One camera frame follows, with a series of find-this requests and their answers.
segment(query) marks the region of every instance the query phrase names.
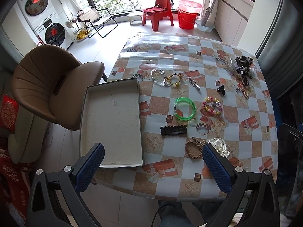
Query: dryer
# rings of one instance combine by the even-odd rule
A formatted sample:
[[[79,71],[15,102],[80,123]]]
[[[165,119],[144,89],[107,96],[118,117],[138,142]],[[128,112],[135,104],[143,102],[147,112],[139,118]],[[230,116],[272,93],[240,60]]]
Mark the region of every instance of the dryer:
[[[18,0],[17,3],[33,30],[55,12],[51,0]]]
[[[72,44],[72,39],[66,31],[57,13],[51,15],[34,30],[46,44],[60,46],[65,50]]]

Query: pink and yellow beaded bracelet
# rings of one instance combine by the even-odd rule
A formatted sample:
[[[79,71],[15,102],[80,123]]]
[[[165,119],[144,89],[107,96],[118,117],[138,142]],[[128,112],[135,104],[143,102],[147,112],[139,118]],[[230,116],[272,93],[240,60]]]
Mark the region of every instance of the pink and yellow beaded bracelet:
[[[213,108],[217,108],[219,111],[213,111],[213,110],[210,110],[206,105],[207,105],[207,102],[208,101],[211,101],[212,103],[212,107]],[[205,100],[203,101],[203,106],[204,106],[204,109],[211,113],[211,114],[214,114],[214,115],[219,115],[222,111],[222,105],[221,103],[219,102],[218,99],[214,98],[214,97],[207,97],[205,98]]]

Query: brown leather chair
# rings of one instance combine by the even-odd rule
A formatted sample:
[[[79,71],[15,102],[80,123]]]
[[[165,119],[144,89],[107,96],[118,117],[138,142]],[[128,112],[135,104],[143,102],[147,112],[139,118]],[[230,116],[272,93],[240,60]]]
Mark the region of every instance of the brown leather chair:
[[[12,78],[12,94],[20,106],[69,130],[79,130],[86,88],[107,81],[102,62],[81,64],[55,45],[34,48]]]

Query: person's leg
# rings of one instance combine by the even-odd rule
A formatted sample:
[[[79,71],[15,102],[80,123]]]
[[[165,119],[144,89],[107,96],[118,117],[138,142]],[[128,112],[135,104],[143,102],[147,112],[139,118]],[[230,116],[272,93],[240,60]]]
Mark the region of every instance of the person's leg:
[[[164,206],[158,211],[161,218],[159,227],[194,227],[186,216],[185,211],[182,209],[181,202],[158,201],[159,208]]]
[[[222,201],[220,202],[192,202],[202,215],[204,223],[208,223],[216,214]]]

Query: table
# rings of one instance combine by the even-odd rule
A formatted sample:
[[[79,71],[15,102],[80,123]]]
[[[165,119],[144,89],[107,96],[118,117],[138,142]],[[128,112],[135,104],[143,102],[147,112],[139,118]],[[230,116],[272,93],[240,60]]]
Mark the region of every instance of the table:
[[[255,73],[246,88],[248,100],[241,92],[235,91],[235,88],[243,86],[220,60],[242,55],[254,59],[251,66],[255,68]],[[164,69],[166,75],[182,73],[184,79],[178,88],[159,86],[149,74],[154,68]],[[189,76],[201,87],[200,91],[190,85]],[[230,151],[229,160],[234,166],[240,165],[251,172],[267,168],[276,180],[278,142],[275,116],[269,91],[254,55],[228,44],[190,35],[139,34],[125,44],[108,81],[131,77],[140,81],[145,165],[100,168],[94,177],[96,183],[133,195],[172,201],[225,197],[203,159],[191,159],[187,155],[184,145],[193,136],[207,140],[216,137],[224,139]],[[222,84],[225,96],[216,90]],[[219,117],[211,116],[202,108],[202,102],[208,96],[222,103],[223,112]],[[180,122],[173,117],[174,102],[179,97],[190,98],[197,107],[196,115],[190,122]],[[190,110],[182,108],[179,115],[187,117]],[[160,135],[161,126],[180,124],[187,125],[187,134]]]
[[[130,25],[137,25],[137,24],[142,24],[142,15],[143,15],[143,11],[139,11],[139,12],[133,12],[133,13],[129,13],[128,17],[129,17],[129,24]],[[141,22],[139,20],[133,20],[134,16],[140,16]]]

